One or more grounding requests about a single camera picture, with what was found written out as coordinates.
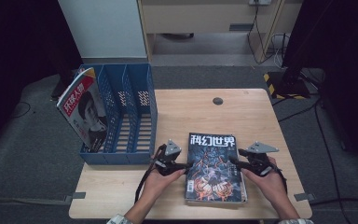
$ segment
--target magazine cover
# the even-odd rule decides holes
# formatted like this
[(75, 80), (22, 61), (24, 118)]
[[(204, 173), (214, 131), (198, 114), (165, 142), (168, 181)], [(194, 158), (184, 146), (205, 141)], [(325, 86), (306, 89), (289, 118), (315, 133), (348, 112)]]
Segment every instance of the magazine cover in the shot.
[(186, 176), (187, 201), (246, 201), (242, 173), (229, 161), (228, 156), (238, 158), (233, 135), (190, 133), (187, 162), (193, 162), (193, 166)]
[(92, 67), (79, 69), (60, 97), (57, 108), (83, 140), (88, 152), (103, 152), (107, 120)]

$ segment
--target power strip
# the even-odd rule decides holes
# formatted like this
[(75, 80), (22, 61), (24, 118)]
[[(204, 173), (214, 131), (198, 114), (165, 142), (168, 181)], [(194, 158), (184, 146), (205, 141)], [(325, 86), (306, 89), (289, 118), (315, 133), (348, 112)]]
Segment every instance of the power strip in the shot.
[(251, 6), (255, 6), (255, 5), (268, 6), (268, 5), (271, 5), (271, 1), (272, 0), (249, 0), (249, 5), (251, 5)]

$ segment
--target magazine title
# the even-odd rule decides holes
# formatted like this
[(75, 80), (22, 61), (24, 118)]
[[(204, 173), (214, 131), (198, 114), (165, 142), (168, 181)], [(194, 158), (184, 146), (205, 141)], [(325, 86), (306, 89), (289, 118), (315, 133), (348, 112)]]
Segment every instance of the magazine title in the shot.
[(82, 81), (73, 89), (71, 95), (62, 106), (68, 117), (71, 117), (72, 112), (74, 112), (76, 109), (80, 96), (89, 88), (93, 82), (94, 79), (92, 77), (84, 77)]
[(190, 145), (204, 147), (234, 147), (234, 136), (210, 136), (210, 135), (190, 135)]

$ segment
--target cabinet door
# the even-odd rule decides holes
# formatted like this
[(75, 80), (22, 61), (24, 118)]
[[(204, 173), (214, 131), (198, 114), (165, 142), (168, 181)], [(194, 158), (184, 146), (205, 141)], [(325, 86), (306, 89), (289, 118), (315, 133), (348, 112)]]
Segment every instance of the cabinet door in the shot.
[(136, 0), (59, 0), (82, 58), (146, 58)]

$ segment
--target black circular hole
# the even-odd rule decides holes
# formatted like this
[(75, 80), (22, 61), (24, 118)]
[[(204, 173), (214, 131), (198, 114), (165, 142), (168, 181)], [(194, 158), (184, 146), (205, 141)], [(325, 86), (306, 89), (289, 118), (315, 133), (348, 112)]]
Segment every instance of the black circular hole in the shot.
[(220, 98), (220, 97), (215, 97), (215, 98), (213, 98), (213, 103), (215, 105), (222, 105), (223, 104), (223, 99)]

